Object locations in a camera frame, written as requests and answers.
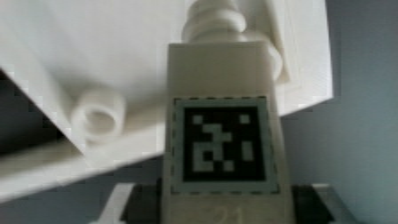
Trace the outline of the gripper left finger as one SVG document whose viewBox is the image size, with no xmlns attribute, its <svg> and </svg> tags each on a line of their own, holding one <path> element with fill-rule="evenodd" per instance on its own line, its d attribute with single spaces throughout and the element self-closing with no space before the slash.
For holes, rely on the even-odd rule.
<svg viewBox="0 0 398 224">
<path fill-rule="evenodd" d="M 99 217 L 86 224 L 159 224 L 159 186 L 118 183 Z"/>
</svg>

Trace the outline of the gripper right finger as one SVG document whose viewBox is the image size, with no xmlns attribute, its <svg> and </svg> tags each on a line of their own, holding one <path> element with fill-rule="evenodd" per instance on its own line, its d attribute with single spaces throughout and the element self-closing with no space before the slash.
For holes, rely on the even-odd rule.
<svg viewBox="0 0 398 224">
<path fill-rule="evenodd" d="M 296 224 L 358 224 L 328 184 L 291 186 Z"/>
</svg>

